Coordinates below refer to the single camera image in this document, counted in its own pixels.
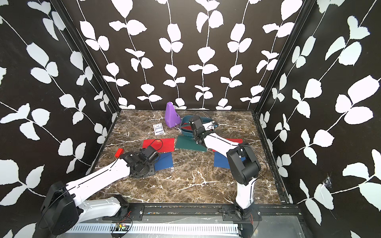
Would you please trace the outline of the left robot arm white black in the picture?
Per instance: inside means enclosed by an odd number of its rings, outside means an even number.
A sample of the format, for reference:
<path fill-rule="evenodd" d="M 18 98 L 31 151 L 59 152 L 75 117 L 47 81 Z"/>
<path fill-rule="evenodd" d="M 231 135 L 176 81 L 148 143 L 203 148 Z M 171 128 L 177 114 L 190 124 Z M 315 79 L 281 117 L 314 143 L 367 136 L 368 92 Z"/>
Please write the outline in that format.
<path fill-rule="evenodd" d="M 138 152 L 125 152 L 120 148 L 115 157 L 116 160 L 108 166 L 83 178 L 51 185 L 41 207 L 39 226 L 58 236 L 80 222 L 95 218 L 105 217 L 118 222 L 131 219 L 130 205 L 120 194 L 100 200 L 89 198 L 120 179 L 140 179 L 154 175 L 155 163 L 161 155 L 148 146 Z"/>

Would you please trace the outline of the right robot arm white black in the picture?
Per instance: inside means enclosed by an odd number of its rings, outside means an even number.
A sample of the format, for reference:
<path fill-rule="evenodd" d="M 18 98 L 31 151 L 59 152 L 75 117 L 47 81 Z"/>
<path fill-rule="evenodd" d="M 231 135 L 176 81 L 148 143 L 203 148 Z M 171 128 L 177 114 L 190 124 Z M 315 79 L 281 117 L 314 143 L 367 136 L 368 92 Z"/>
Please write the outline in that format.
<path fill-rule="evenodd" d="M 212 149 L 227 158 L 233 178 L 237 182 L 235 203 L 242 210 L 254 204 L 253 190 L 261 171 L 261 165 L 252 147 L 246 143 L 237 143 L 220 137 L 214 132 L 214 121 L 204 123 L 199 116 L 190 119 L 193 139 L 208 149 Z"/>

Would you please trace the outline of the red envelope two gold seals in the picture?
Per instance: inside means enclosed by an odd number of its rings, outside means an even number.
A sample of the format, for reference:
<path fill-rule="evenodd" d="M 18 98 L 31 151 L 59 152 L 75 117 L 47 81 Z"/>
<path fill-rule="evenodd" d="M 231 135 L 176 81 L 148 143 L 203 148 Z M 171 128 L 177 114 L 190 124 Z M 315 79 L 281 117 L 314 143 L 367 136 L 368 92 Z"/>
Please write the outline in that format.
<path fill-rule="evenodd" d="M 182 133 L 192 133 L 192 127 L 189 124 L 181 126 Z"/>

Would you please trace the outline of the blue envelope red seal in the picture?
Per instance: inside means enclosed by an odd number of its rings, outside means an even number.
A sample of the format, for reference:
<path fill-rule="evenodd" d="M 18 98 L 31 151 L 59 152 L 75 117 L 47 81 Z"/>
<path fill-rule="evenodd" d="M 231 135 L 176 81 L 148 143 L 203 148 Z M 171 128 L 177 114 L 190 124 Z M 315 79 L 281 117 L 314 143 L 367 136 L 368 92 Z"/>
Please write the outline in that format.
<path fill-rule="evenodd" d="M 214 167 L 230 169 L 227 157 L 215 151 L 214 152 Z"/>

